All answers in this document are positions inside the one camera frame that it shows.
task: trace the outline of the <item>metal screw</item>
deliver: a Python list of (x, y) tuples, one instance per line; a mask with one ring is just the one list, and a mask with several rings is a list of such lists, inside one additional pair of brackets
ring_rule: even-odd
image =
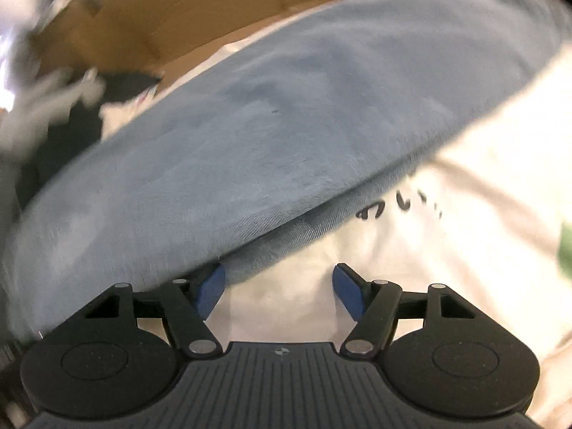
[(352, 355), (367, 355), (374, 349), (374, 346), (367, 340), (358, 339), (347, 342), (345, 349)]
[(195, 340), (189, 345), (189, 350), (195, 355), (208, 355), (216, 350), (216, 343), (212, 340)]

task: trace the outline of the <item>ribbed black surface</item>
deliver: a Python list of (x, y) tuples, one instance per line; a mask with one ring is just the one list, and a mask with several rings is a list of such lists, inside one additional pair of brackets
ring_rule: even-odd
[(533, 429), (522, 415), (440, 420), (394, 396), (376, 368), (340, 358), (330, 344), (235, 343), (196, 361), (162, 401), (107, 422), (42, 414), (30, 429)]

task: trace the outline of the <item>gray cloth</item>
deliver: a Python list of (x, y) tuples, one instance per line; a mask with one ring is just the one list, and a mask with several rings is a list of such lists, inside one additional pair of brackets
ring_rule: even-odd
[(14, 331), (229, 253), (245, 279), (524, 87), (570, 28), (535, 0), (343, 0), (267, 36), (45, 189), (9, 250)]

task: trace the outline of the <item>dark fabric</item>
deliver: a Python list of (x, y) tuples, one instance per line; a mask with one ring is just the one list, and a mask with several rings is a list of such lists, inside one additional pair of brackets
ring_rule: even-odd
[(47, 140), (22, 169), (16, 188), (20, 208), (24, 209), (64, 166), (101, 139), (101, 105), (126, 102), (159, 82), (158, 78), (141, 73), (99, 75), (107, 84), (99, 103), (93, 108), (77, 103), (70, 111), (70, 119), (66, 124), (49, 128)]

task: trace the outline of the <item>blue fabric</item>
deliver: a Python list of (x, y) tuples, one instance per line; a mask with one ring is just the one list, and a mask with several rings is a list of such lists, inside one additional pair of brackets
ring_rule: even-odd
[(537, 0), (342, 0), (222, 61), (92, 148), (12, 239), (11, 324), (223, 259), (238, 282), (332, 230), (570, 37)]

